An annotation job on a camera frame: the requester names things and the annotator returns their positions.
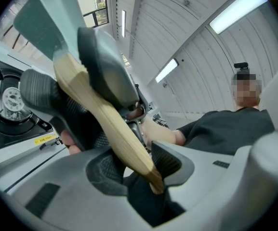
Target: person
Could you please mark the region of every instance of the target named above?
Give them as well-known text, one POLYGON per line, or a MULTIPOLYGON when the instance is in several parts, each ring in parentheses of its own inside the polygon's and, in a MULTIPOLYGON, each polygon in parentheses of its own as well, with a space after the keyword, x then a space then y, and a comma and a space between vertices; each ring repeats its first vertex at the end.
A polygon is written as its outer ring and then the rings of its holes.
MULTIPOLYGON (((145 117, 141 123, 147 148, 152 149, 152 141, 165 141, 191 149, 234 155, 240 147, 252 145, 261 136, 273 132, 275 128, 268 112, 259 110, 262 84, 256 76, 249 69, 241 69, 232 78, 232 88, 236 111, 210 111, 199 120, 173 131, 145 117)), ((138 117, 142 112, 137 105, 127 118, 138 117)), ((80 152, 67 131, 62 132, 61 139, 69 146, 71 154, 80 152)), ((164 196, 154 195, 148 182, 135 172, 124 179, 124 185, 128 187, 131 205, 153 227, 181 213, 166 208, 164 196)))

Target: ceiling light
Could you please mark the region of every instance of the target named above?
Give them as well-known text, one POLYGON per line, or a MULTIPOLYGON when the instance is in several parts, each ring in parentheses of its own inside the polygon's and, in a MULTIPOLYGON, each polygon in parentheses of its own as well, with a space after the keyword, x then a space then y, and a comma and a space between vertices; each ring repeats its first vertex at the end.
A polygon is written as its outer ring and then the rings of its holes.
POLYGON ((121 34, 125 37, 125 30, 126 30, 126 11, 121 11, 121 34))
POLYGON ((236 0, 221 12, 220 15, 213 19, 210 26, 219 34, 266 1, 267 0, 236 0))
POLYGON ((155 78, 157 83, 159 83, 163 78, 165 78, 178 65, 178 61, 174 58, 171 61, 169 61, 169 63, 162 69, 162 71, 155 78))

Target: black stove top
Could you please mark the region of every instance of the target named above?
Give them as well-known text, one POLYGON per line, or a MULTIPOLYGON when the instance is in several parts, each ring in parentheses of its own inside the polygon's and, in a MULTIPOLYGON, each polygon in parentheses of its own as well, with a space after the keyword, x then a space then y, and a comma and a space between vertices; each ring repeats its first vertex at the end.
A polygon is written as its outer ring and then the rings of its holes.
POLYGON ((22 72, 0 61, 0 148, 53 131, 22 102, 22 72))

